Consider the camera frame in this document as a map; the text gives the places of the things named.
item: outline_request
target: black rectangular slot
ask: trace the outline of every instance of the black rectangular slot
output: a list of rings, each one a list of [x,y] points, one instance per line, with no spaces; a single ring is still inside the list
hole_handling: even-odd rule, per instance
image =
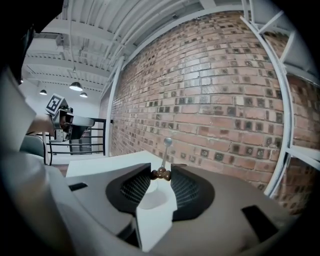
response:
[[[76,191],[76,190],[80,190],[80,189],[84,189],[85,187],[88,187],[87,184],[81,182],[81,183],[77,183],[77,184],[73,184],[73,185],[69,185],[69,189],[71,191]]]
[[[278,232],[275,225],[256,205],[242,208],[241,211],[261,243]]]

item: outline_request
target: brown knob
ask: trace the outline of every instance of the brown knob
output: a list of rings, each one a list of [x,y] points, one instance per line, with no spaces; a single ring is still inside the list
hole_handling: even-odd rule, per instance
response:
[[[158,172],[156,170],[153,170],[151,172],[151,180],[156,180],[158,178]]]
[[[159,169],[158,169],[158,172],[159,173],[164,173],[164,172],[166,172],[167,170],[166,170],[166,168],[164,168],[164,167],[159,167]]]
[[[166,181],[170,181],[171,180],[171,171],[167,170],[164,173],[164,177],[163,177]]]

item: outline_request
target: brick wall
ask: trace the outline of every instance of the brick wall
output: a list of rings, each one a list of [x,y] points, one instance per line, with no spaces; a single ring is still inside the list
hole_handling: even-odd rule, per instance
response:
[[[171,137],[168,161],[264,190],[279,157],[283,103],[273,66],[240,15],[181,24],[126,66],[112,108],[114,156],[147,150],[162,157]],[[282,204],[289,202],[283,187]]]
[[[278,57],[285,49],[288,37],[279,33],[265,33]],[[288,75],[293,101],[293,144],[320,149],[320,90],[302,78]],[[313,188],[317,171],[303,161],[292,158],[282,179],[275,199],[292,214],[304,209]]]

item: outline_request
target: gray chair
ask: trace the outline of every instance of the gray chair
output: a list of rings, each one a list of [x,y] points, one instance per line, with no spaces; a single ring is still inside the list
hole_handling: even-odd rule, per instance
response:
[[[20,152],[42,157],[44,164],[46,164],[45,146],[46,145],[40,137],[35,135],[26,135],[22,141]]]

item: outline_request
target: white table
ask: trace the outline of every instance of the white table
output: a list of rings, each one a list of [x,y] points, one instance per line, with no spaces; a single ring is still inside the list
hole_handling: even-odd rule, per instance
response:
[[[120,156],[71,161],[66,176],[104,173],[142,163],[151,163],[151,170],[157,170],[161,166],[162,159],[148,151],[141,151]],[[166,162],[165,168],[171,170],[171,164]],[[172,214],[176,209],[176,196],[171,189],[170,181],[152,180],[136,210],[144,252],[150,251],[171,228]]]

